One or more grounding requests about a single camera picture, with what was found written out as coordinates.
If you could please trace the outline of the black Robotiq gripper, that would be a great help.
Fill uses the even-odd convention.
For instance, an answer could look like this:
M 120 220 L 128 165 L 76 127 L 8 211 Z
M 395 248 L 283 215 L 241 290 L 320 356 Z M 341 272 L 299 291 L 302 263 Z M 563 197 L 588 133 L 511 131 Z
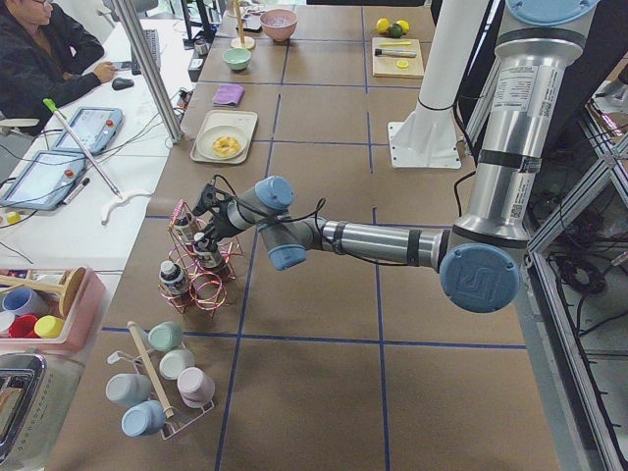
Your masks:
M 207 183 L 201 190 L 195 203 L 192 214 L 202 216 L 210 213 L 207 225 L 203 233 L 213 238 L 216 242 L 231 236 L 231 222 L 228 215 L 231 195 L 214 184 Z

